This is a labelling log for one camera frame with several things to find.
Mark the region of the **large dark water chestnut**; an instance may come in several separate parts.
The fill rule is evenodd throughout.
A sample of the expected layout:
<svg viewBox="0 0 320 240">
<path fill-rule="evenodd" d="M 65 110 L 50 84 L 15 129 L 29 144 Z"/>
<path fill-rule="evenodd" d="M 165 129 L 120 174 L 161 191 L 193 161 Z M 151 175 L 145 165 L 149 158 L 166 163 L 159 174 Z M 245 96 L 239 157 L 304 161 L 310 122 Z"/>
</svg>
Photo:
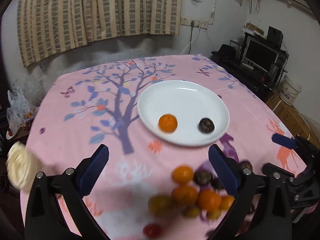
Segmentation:
<svg viewBox="0 0 320 240">
<path fill-rule="evenodd" d="M 251 164 L 249 161 L 247 161 L 247 160 L 244 160 L 244 161 L 240 162 L 239 165 L 240 165 L 240 167 L 241 167 L 242 169 L 247 168 L 247 169 L 253 171 L 253 166 L 252 166 L 252 164 Z"/>
</svg>

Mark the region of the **round orange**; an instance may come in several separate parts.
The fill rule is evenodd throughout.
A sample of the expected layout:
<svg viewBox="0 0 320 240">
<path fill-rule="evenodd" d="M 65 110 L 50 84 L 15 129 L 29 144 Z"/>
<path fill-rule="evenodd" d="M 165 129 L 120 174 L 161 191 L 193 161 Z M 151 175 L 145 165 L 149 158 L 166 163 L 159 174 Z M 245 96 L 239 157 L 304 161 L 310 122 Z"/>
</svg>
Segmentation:
<svg viewBox="0 0 320 240">
<path fill-rule="evenodd" d="M 198 194 L 197 204 L 202 210 L 214 211 L 221 205 L 222 197 L 216 192 L 206 189 Z"/>
</svg>

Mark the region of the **textured orange mandarin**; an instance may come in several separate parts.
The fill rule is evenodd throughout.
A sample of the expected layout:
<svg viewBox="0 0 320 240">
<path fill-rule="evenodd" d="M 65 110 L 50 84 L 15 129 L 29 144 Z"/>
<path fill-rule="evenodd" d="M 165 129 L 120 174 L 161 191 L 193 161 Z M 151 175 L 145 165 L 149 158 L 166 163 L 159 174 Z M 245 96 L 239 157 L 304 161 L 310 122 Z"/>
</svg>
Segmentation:
<svg viewBox="0 0 320 240">
<path fill-rule="evenodd" d="M 194 205 L 198 198 L 198 191 L 192 186 L 181 185 L 176 187 L 171 194 L 173 201 L 181 206 Z"/>
</svg>

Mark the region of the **cardboard box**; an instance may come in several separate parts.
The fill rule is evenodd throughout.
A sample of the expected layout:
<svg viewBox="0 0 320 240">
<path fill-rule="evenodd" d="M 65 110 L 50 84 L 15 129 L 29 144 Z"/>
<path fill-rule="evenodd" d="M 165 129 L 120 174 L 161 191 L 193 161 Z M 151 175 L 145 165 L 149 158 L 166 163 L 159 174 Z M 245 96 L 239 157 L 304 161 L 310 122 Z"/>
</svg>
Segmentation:
<svg viewBox="0 0 320 240">
<path fill-rule="evenodd" d="M 300 135 L 310 142 L 317 142 L 313 130 L 303 119 L 299 111 L 294 106 L 289 106 L 281 100 L 278 94 L 271 96 L 266 104 L 293 136 Z"/>
</svg>

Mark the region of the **small orange behind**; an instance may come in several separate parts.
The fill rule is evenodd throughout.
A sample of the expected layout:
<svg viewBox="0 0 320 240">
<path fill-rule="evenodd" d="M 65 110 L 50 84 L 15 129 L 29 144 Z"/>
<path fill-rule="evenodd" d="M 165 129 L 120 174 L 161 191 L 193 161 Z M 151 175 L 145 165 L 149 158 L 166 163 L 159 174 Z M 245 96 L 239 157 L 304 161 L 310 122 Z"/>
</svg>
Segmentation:
<svg viewBox="0 0 320 240">
<path fill-rule="evenodd" d="M 228 211 L 233 205 L 235 198 L 230 195 L 225 195 L 221 197 L 220 209 L 224 211 Z"/>
</svg>

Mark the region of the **small green longan back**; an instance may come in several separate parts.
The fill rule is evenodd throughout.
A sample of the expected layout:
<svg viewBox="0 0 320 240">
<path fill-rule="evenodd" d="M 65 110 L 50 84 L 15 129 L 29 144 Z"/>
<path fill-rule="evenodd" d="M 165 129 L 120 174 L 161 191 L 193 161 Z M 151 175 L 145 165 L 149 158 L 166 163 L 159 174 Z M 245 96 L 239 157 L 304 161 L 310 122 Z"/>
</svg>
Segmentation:
<svg viewBox="0 0 320 240">
<path fill-rule="evenodd" d="M 208 220 L 218 220 L 222 214 L 220 209 L 215 209 L 213 211 L 208 211 L 206 217 Z"/>
</svg>

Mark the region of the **small green longan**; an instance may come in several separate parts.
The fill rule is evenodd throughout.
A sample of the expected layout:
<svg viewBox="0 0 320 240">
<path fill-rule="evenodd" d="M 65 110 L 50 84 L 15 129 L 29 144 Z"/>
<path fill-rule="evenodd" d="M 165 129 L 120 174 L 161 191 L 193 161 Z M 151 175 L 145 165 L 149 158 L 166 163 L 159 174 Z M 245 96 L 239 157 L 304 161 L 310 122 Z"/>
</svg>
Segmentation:
<svg viewBox="0 0 320 240">
<path fill-rule="evenodd" d="M 220 209 L 215 209 L 213 211 L 208 211 L 206 217 L 208 220 L 218 220 L 222 214 Z"/>
<path fill-rule="evenodd" d="M 196 218 L 200 215 L 201 209 L 196 206 L 188 206 L 182 211 L 182 216 L 185 218 Z"/>
</svg>

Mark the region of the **white bucket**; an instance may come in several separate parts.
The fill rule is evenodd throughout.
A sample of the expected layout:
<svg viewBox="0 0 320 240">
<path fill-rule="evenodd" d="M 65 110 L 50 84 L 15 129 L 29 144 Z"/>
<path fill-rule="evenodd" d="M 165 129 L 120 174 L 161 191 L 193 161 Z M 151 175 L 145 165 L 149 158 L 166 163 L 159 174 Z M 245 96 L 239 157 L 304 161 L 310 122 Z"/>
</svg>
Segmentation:
<svg viewBox="0 0 320 240">
<path fill-rule="evenodd" d="M 300 84 L 292 81 L 288 76 L 285 76 L 283 81 L 280 83 L 279 97 L 287 105 L 293 105 L 294 101 L 302 91 Z"/>
</svg>

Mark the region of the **dark water chestnut right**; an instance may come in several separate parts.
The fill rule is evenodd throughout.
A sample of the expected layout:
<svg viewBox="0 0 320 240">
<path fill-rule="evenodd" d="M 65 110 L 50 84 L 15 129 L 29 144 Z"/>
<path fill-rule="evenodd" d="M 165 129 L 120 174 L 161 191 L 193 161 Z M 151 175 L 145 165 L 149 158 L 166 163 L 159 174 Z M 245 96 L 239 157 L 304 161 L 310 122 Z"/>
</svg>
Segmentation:
<svg viewBox="0 0 320 240">
<path fill-rule="evenodd" d="M 219 178 L 213 178 L 210 182 L 211 186 L 216 190 L 223 190 L 223 184 L 221 183 Z"/>
</svg>

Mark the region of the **plastic jar cream lid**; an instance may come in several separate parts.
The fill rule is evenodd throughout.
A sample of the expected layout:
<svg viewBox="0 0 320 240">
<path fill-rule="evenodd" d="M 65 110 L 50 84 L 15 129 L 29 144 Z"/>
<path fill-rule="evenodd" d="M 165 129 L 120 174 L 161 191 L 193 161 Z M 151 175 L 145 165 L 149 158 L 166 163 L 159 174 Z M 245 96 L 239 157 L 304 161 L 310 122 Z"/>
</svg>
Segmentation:
<svg viewBox="0 0 320 240">
<path fill-rule="evenodd" d="M 31 191 L 35 176 L 43 167 L 41 161 L 19 141 L 9 150 L 6 166 L 11 185 L 24 192 Z"/>
</svg>

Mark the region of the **small green longan front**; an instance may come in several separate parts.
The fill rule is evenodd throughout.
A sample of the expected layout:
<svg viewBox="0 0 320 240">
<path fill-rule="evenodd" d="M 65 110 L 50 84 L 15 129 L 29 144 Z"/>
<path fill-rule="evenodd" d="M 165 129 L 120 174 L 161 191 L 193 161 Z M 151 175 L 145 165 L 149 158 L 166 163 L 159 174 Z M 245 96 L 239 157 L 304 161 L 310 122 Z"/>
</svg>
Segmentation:
<svg viewBox="0 0 320 240">
<path fill-rule="evenodd" d="M 188 206 L 182 211 L 182 216 L 185 218 L 196 218 L 200 215 L 201 209 L 196 206 Z"/>
</svg>

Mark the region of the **dark water chestnut left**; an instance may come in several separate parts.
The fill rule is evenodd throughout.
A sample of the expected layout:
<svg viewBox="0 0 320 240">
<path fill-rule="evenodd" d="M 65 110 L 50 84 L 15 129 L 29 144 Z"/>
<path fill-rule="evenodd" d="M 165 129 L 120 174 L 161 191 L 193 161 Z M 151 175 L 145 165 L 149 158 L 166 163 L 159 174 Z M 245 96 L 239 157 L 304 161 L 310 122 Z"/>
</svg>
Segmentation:
<svg viewBox="0 0 320 240">
<path fill-rule="evenodd" d="M 206 186 L 210 184 L 212 180 L 212 173 L 207 170 L 198 170 L 194 173 L 193 181 L 199 186 Z"/>
</svg>

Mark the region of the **orange mandarin top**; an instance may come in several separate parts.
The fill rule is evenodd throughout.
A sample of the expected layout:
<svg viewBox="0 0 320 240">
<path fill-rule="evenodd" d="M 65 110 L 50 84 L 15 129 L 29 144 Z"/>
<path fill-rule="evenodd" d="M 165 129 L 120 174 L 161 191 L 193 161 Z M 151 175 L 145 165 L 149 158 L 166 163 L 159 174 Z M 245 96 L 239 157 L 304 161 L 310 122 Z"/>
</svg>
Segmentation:
<svg viewBox="0 0 320 240">
<path fill-rule="evenodd" d="M 177 184 L 187 184 L 194 178 L 194 171 L 190 166 L 182 165 L 172 171 L 172 180 Z"/>
</svg>

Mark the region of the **computer monitor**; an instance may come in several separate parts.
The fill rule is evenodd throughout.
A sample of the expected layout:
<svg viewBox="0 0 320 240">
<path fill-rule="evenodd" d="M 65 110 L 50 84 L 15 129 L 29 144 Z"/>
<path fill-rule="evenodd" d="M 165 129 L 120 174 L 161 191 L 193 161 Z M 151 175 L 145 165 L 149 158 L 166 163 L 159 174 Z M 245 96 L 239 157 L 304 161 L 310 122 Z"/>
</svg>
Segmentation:
<svg viewBox="0 0 320 240">
<path fill-rule="evenodd" d="M 279 53 L 275 50 L 256 40 L 250 39 L 244 53 L 244 61 L 253 64 L 253 66 L 265 72 L 270 72 L 278 56 Z"/>
</svg>

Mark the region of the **red cherry tomato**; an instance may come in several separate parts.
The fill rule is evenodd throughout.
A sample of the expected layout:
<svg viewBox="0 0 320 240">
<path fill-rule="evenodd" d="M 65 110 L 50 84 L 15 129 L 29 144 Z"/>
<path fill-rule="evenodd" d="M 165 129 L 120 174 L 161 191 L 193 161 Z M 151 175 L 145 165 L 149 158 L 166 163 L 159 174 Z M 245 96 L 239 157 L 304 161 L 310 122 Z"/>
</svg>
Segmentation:
<svg viewBox="0 0 320 240">
<path fill-rule="evenodd" d="M 159 224 L 151 223 L 147 224 L 143 228 L 143 234 L 149 238 L 157 238 L 162 234 L 162 227 Z"/>
</svg>

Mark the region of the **yellow-green round fruit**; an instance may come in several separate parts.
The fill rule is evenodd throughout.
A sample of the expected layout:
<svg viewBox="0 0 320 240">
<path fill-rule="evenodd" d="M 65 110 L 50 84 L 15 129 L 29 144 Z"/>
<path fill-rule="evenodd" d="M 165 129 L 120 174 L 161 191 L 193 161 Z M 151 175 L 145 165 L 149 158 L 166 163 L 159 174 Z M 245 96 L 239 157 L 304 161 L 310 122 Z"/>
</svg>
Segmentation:
<svg viewBox="0 0 320 240">
<path fill-rule="evenodd" d="M 169 214 L 173 208 L 174 208 L 174 203 L 171 199 L 171 197 L 164 195 L 164 194 L 159 194 L 156 196 L 152 196 L 149 201 L 148 201 L 148 207 L 150 212 L 154 216 L 166 216 Z"/>
</svg>

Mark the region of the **plastic bags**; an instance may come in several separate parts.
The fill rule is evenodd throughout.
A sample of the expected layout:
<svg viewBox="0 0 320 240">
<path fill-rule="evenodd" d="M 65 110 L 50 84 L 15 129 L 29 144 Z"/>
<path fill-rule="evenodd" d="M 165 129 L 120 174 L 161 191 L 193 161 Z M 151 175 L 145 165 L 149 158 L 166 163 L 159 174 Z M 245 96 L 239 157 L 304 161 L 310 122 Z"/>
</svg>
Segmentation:
<svg viewBox="0 0 320 240">
<path fill-rule="evenodd" d="M 17 133 L 23 126 L 35 118 L 37 108 L 31 104 L 24 96 L 21 87 L 17 87 L 14 92 L 8 91 L 10 107 L 7 108 L 7 120 L 12 133 Z"/>
</svg>

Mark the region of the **orange mandarin on plate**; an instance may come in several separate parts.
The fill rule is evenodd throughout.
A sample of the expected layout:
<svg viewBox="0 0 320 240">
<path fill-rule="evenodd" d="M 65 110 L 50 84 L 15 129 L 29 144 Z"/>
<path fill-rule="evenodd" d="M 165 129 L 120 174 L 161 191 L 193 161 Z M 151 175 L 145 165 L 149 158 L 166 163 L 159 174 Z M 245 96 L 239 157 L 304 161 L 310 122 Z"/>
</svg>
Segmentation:
<svg viewBox="0 0 320 240">
<path fill-rule="evenodd" d="M 173 133 L 178 126 L 178 122 L 174 115 L 165 114 L 159 118 L 158 126 L 162 132 Z"/>
</svg>

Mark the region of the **striped beige curtain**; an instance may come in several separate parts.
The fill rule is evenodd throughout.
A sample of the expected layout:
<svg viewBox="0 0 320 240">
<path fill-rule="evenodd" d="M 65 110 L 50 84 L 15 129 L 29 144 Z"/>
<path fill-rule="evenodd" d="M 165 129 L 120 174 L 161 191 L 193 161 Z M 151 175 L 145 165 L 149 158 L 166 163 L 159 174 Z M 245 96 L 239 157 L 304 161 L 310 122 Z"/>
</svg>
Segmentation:
<svg viewBox="0 0 320 240">
<path fill-rule="evenodd" d="M 22 63 L 121 36 L 178 35 L 181 6 L 182 0 L 19 0 Z"/>
</svg>

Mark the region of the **wall power sockets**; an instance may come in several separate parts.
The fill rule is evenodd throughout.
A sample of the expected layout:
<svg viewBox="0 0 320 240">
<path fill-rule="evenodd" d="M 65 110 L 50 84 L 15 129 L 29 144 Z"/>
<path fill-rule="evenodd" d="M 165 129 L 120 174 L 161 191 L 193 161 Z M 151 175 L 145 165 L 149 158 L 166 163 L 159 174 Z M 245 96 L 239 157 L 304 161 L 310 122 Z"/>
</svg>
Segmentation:
<svg viewBox="0 0 320 240">
<path fill-rule="evenodd" d="M 190 26 L 194 28 L 208 29 L 208 22 L 206 20 L 193 20 L 182 17 L 180 19 L 180 25 Z"/>
</svg>

